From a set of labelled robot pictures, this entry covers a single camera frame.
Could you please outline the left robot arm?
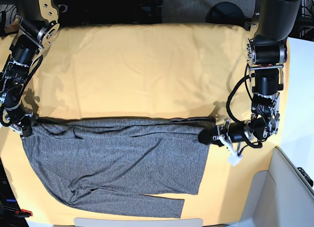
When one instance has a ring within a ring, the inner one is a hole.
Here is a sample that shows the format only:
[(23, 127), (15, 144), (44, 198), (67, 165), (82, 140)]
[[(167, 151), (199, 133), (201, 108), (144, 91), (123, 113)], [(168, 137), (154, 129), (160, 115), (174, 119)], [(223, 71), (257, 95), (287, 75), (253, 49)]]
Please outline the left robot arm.
[[(260, 0), (256, 5), (257, 28), (247, 44), (244, 77), (235, 85), (226, 101), (228, 118), (224, 124), (205, 129), (199, 142), (226, 146), (228, 162), (235, 166), (242, 159), (241, 143), (260, 149), (263, 142), (277, 134), (280, 123), (280, 91), (284, 89), (284, 64), (288, 58), (287, 39), (293, 29), (302, 0)], [(237, 119), (231, 101), (244, 84), (251, 102), (251, 118)]]

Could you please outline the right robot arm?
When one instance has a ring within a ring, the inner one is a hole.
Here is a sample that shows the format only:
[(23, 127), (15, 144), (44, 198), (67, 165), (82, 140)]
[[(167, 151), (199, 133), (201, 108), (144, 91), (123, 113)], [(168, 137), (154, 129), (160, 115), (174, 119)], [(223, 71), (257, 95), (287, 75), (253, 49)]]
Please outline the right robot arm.
[(22, 95), (59, 29), (59, 11), (54, 0), (14, 0), (14, 4), (20, 28), (0, 74), (0, 124), (29, 137), (33, 112), (25, 108)]

